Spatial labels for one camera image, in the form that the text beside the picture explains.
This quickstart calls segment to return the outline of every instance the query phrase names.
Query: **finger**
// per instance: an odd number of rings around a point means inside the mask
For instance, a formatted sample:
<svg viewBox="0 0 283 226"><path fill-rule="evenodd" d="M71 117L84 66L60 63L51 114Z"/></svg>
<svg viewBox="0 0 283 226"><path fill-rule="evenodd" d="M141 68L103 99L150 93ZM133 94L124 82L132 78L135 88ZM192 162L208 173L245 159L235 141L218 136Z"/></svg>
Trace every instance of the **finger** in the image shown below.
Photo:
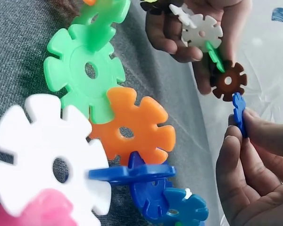
<svg viewBox="0 0 283 226"><path fill-rule="evenodd" d="M233 129L234 127L230 127L227 134L231 133ZM216 162L218 193L229 221L232 221L250 203L243 191L245 185L243 183L244 174L241 173L242 168L239 165L240 143L240 138L226 136Z"/></svg>
<svg viewBox="0 0 283 226"><path fill-rule="evenodd" d="M151 45L157 49L169 54L175 54L177 45L173 40L167 39L164 35L165 15L152 15L147 13L146 16L146 34Z"/></svg>
<svg viewBox="0 0 283 226"><path fill-rule="evenodd" d="M228 116L228 125L236 125L234 114L230 114L230 116Z"/></svg>
<svg viewBox="0 0 283 226"><path fill-rule="evenodd" d="M225 133L225 137L227 136L233 136L239 139L240 145L242 145L242 133L240 131L240 129L237 126L234 125L230 125ZM243 189L243 192L245 193L245 195L247 196L247 198L249 199L250 203L255 202L256 200L258 200L261 196L258 194L258 192L256 192L252 187L250 187L247 183L246 183L246 179L245 179L245 175L244 175L244 171L243 171L243 167L242 167L242 163L241 160L239 158L238 160L238 165L236 168L236 173L237 173L237 177L240 179L240 185Z"/></svg>
<svg viewBox="0 0 283 226"><path fill-rule="evenodd" d="M278 177L265 167L249 139L242 143L240 159L247 184L259 195L267 195L281 185Z"/></svg>
<svg viewBox="0 0 283 226"><path fill-rule="evenodd" d="M204 55L200 62L194 62L193 70L199 92L203 95L209 94L212 88L210 85L211 74L208 69L208 56Z"/></svg>
<svg viewBox="0 0 283 226"><path fill-rule="evenodd" d="M223 30L222 43L219 47L224 60L235 62L239 37L251 11L252 1L241 0L237 4L224 7L221 27Z"/></svg>
<svg viewBox="0 0 283 226"><path fill-rule="evenodd" d="M283 182L283 157L271 154L256 145L255 149L266 168L272 171Z"/></svg>
<svg viewBox="0 0 283 226"><path fill-rule="evenodd" d="M283 125L262 120L250 109L245 109L243 119L253 144L283 156Z"/></svg>

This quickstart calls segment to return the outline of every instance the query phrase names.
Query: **plastic gear toy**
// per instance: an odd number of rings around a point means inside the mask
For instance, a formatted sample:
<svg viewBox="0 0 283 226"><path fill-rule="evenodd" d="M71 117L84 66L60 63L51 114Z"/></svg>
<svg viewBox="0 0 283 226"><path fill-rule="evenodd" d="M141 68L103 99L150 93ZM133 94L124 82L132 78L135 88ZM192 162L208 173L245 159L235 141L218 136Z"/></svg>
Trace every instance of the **plastic gear toy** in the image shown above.
<svg viewBox="0 0 283 226"><path fill-rule="evenodd" d="M91 210L108 214L111 186L87 177L90 169L108 167L101 142L86 141L90 123L72 105L63 110L61 119L61 102L52 95L32 95L25 108L32 123L18 105L8 109L0 121L0 151L14 155L13 165L0 161L2 206L18 217L38 194L55 189L73 204L71 216L79 226L100 226ZM56 158L68 165L69 177L64 184L52 171Z"/></svg>
<svg viewBox="0 0 283 226"><path fill-rule="evenodd" d="M132 152L129 166L114 166L105 169L93 169L88 177L93 180L107 181L111 185L130 185L140 182L152 182L175 176L175 168L168 164L146 165L138 152Z"/></svg>
<svg viewBox="0 0 283 226"><path fill-rule="evenodd" d="M144 165L145 162L138 152L133 152L130 155L129 168L134 169ZM157 178L150 182L129 185L135 206L149 221L159 219L169 210L169 203L163 193L165 188L172 187L172 182L168 181L167 178Z"/></svg>
<svg viewBox="0 0 283 226"><path fill-rule="evenodd" d="M182 33L183 40L188 46L196 46L204 53L208 52L206 41L209 41L214 48L220 46L223 31L221 26L216 25L217 21L213 17L206 16L203 20L202 14L195 14L190 16L190 19L193 25L183 24Z"/></svg>
<svg viewBox="0 0 283 226"><path fill-rule="evenodd" d="M217 52L217 49L215 49L212 44L209 41L206 41L206 47L208 50L208 54L212 60L213 63L216 64L217 69L222 72L225 73L225 68L223 67L223 63L222 60Z"/></svg>
<svg viewBox="0 0 283 226"><path fill-rule="evenodd" d="M244 72L244 68L241 64L235 63L234 67L232 67L232 61L225 61L225 73L220 73L217 76L211 77L211 87L216 87L213 90L213 94L217 98L221 98L223 96L223 100L226 102L230 102L233 100L233 94L239 92L241 95L244 93L244 89L240 86L247 85L247 75L242 74ZM226 78L231 78L231 82L229 84L226 83Z"/></svg>
<svg viewBox="0 0 283 226"><path fill-rule="evenodd" d="M172 11L172 13L176 16L178 16L178 19L181 23L183 23L183 25L185 26L193 26L193 21L191 20L191 17L189 14L185 13L182 9L182 7L177 7L173 4L171 4L170 6L170 10Z"/></svg>
<svg viewBox="0 0 283 226"><path fill-rule="evenodd" d="M164 196L169 202L170 210L176 210L176 213L168 212L157 223L174 226L179 222L182 226L199 226L208 218L206 202L200 196L192 194L188 188L169 187L165 189Z"/></svg>
<svg viewBox="0 0 283 226"><path fill-rule="evenodd" d="M246 103L240 93L235 93L233 96L233 105L234 105L234 118L237 123L238 128L240 129L243 138L247 138L247 133L244 127L243 112L246 108Z"/></svg>
<svg viewBox="0 0 283 226"><path fill-rule="evenodd" d="M62 107L74 105L94 123L106 123L114 118L107 99L107 91L125 81L125 72L118 58L110 59L114 52L108 42L101 50L90 49L88 26L74 24L68 30L60 29L50 40L50 56L44 61L44 74L49 89L53 92L66 88L68 93L61 98ZM94 66L96 78L89 78L85 65Z"/></svg>
<svg viewBox="0 0 283 226"><path fill-rule="evenodd" d="M96 0L83 0L88 6L93 6L96 3Z"/></svg>
<svg viewBox="0 0 283 226"><path fill-rule="evenodd" d="M110 160L120 155L121 165L128 165L133 151L138 151L147 164L162 164L175 146L174 127L157 126L167 121L167 112L151 97L144 97L140 106L135 106L137 94L132 88L112 88L107 95L115 118L106 124L92 123L90 138L100 138ZM122 136L121 127L130 128L134 137Z"/></svg>
<svg viewBox="0 0 283 226"><path fill-rule="evenodd" d="M127 16L130 0L97 0L90 7L84 5L81 15L74 18L72 24L88 25L90 49L99 51L115 35L112 23L122 23Z"/></svg>

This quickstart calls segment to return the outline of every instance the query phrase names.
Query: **white snowflake block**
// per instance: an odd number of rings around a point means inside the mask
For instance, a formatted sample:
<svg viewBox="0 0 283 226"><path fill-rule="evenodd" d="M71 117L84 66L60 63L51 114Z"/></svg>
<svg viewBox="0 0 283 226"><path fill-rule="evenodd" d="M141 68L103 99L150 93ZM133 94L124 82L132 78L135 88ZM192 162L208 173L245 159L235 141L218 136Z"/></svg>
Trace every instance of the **white snowflake block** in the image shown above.
<svg viewBox="0 0 283 226"><path fill-rule="evenodd" d="M36 94L25 102L29 122L20 106L12 106L0 121L0 152L14 155L14 164L0 161L0 202L14 217L44 189L55 189L73 204L72 218L78 226L100 226L93 215L108 213L111 186L89 180L88 171L108 168L105 150L99 140L86 141L92 126L70 105L63 110L53 95ZM65 183L56 180L52 166L63 159L69 176Z"/></svg>

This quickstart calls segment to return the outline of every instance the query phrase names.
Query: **blue connector piece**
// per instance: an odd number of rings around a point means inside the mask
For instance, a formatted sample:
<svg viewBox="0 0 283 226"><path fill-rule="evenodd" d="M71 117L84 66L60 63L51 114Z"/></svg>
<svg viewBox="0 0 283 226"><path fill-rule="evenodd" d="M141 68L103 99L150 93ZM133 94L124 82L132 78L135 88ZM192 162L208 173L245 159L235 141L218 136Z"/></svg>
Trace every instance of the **blue connector piece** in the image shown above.
<svg viewBox="0 0 283 226"><path fill-rule="evenodd" d="M138 152L132 153L129 168L138 169L143 165L145 162ZM169 203L164 196L164 190L167 187L172 187L172 182L168 181L167 177L130 185L133 202L148 221L157 220L168 212Z"/></svg>
<svg viewBox="0 0 283 226"><path fill-rule="evenodd" d="M133 152L130 159L136 159L138 152ZM114 166L105 169L89 171L88 178L92 180L107 181L111 185L130 185L132 183L152 182L162 178L175 176L175 168L167 164L140 165L138 167Z"/></svg>
<svg viewBox="0 0 283 226"><path fill-rule="evenodd" d="M240 93L234 93L233 96L233 105L234 105L234 119L237 123L238 128L240 129L243 138L247 138L247 133L244 126L243 120L243 111L246 108L245 101Z"/></svg>

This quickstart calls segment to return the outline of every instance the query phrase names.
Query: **child's hand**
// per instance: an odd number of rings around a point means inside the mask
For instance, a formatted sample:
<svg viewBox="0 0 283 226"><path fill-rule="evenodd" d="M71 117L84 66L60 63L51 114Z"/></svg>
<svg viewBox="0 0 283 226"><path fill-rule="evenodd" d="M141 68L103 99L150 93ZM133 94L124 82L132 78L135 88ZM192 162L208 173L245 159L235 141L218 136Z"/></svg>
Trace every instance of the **child's hand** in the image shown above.
<svg viewBox="0 0 283 226"><path fill-rule="evenodd" d="M283 125L243 117L250 138L229 126L216 163L225 216L230 226L283 226Z"/></svg>
<svg viewBox="0 0 283 226"><path fill-rule="evenodd" d="M185 0L195 14L210 15L221 24L224 32L220 46L224 60L235 61L240 34L251 10L252 0ZM201 94L211 92L208 56L196 47L186 47L181 41L182 24L174 15L147 14L146 32L152 46L165 51L178 62L193 62L195 79Z"/></svg>

